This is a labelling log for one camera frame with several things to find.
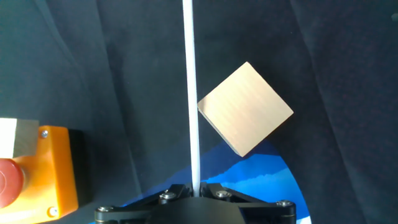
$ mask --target emergency stop button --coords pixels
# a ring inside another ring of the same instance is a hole
[[[12,159],[0,159],[0,208],[12,204],[22,192],[24,174]]]

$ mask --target black curtain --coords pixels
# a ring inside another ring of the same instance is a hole
[[[313,223],[398,223],[387,1],[194,1],[198,97],[244,62],[295,111],[269,140]],[[181,1],[0,1],[0,116],[85,133],[88,223],[190,164]],[[221,141],[200,120],[201,149]]]

